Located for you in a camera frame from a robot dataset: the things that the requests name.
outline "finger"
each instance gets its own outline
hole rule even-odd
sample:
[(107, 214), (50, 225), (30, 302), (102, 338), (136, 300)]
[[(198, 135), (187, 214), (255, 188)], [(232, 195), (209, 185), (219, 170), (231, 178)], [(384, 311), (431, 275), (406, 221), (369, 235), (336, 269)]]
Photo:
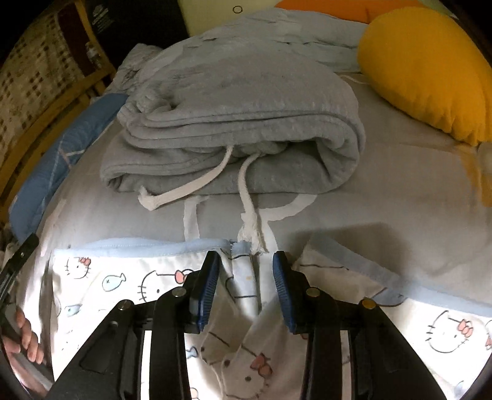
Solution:
[(27, 350), (29, 344), (31, 342), (32, 330), (31, 323), (28, 319), (24, 321), (24, 324), (21, 326), (21, 337), (22, 337), (22, 346)]
[(2, 341), (7, 353), (17, 354), (21, 352), (21, 345), (14, 342), (11, 338), (2, 336)]
[(28, 347), (28, 359), (32, 363), (34, 361), (36, 361), (38, 346), (39, 346), (39, 343), (37, 342), (37, 335), (34, 332), (32, 332), (31, 341), (30, 341), (29, 347)]
[(44, 360), (44, 351), (43, 349), (41, 348), (41, 346), (38, 346), (37, 348), (37, 355), (36, 355), (36, 362), (38, 364), (41, 364)]
[(26, 316), (19, 306), (17, 306), (15, 311), (15, 320), (19, 328), (22, 328), (22, 326), (26, 323)]

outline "black clamp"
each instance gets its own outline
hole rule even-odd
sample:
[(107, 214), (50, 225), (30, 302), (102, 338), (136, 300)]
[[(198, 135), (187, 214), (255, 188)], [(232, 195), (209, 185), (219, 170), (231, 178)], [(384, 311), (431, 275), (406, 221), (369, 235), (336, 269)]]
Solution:
[(202, 268), (158, 300), (120, 301), (80, 348), (46, 399), (140, 399), (145, 331), (152, 330), (151, 399), (191, 400), (184, 333), (208, 324), (222, 261), (209, 251)]
[(353, 400), (445, 400), (419, 356), (371, 299), (359, 304), (333, 299), (293, 271), (283, 252), (273, 260), (286, 326), (308, 334), (301, 400), (340, 400), (340, 331), (348, 331)]

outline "gray blanket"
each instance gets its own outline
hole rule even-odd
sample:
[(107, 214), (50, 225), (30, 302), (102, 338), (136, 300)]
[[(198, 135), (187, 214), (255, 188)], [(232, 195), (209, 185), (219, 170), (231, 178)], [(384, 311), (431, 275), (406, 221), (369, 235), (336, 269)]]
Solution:
[(270, 8), (245, 15), (165, 50), (137, 44), (118, 68), (108, 92), (132, 94), (168, 69), (195, 67), (258, 53), (308, 57), (333, 72), (360, 72), (357, 47), (367, 25), (311, 11)]
[(353, 173), (364, 128), (350, 86), (326, 66), (292, 54), (232, 57), (159, 74), (119, 114), (126, 129), (109, 146), (102, 180), (119, 191), (161, 194), (217, 166), (200, 193), (237, 193), (240, 159), (254, 193), (324, 193)]

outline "gold rivet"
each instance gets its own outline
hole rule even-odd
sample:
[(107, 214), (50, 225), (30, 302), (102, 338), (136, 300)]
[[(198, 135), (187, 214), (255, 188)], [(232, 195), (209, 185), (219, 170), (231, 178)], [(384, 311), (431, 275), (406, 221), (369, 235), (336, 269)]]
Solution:
[(128, 310), (131, 306), (133, 306), (133, 302), (131, 300), (121, 300), (117, 304), (117, 306), (121, 311), (124, 311), (124, 310)]
[(319, 291), (318, 288), (308, 288), (306, 290), (306, 294), (309, 296), (309, 297), (319, 297), (319, 295), (321, 294), (321, 292)]
[(183, 297), (186, 294), (186, 289), (183, 286), (178, 286), (177, 288), (174, 288), (171, 294), (174, 297)]
[(372, 310), (373, 308), (376, 307), (376, 303), (372, 299), (362, 300), (362, 305), (364, 306), (364, 308), (367, 308), (368, 310)]

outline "hello kitty print fabric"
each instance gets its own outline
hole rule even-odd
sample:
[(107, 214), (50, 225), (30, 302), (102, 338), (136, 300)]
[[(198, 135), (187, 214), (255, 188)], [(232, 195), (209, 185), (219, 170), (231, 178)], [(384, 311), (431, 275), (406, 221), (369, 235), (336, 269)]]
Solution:
[[(192, 399), (297, 400), (307, 337), (289, 333), (277, 296), (257, 293), (247, 244), (199, 240), (185, 251), (174, 253), (163, 251), (169, 245), (152, 247), (152, 254), (146, 257), (144, 252), (128, 252), (131, 246), (125, 246), (125, 251), (106, 253), (94, 248), (55, 252), (50, 261), (55, 377), (118, 301), (142, 303), (158, 299), (182, 285), (190, 272), (200, 269), (207, 250), (214, 249), (221, 255), (223, 270), (209, 324), (200, 335), (185, 335)], [(161, 249), (161, 254), (155, 252), (156, 248)], [(312, 286), (338, 300), (358, 303), (365, 297), (374, 299), (449, 400), (462, 397), (491, 355), (492, 317), (409, 299), (354, 272), (350, 265), (333, 261), (309, 244), (293, 268), (303, 272)], [(260, 307), (261, 298), (265, 297), (272, 300)], [(151, 336), (148, 332), (144, 341), (142, 399), (148, 399)], [(348, 400), (351, 364), (346, 333), (341, 333), (341, 341), (342, 393), (343, 399)]]

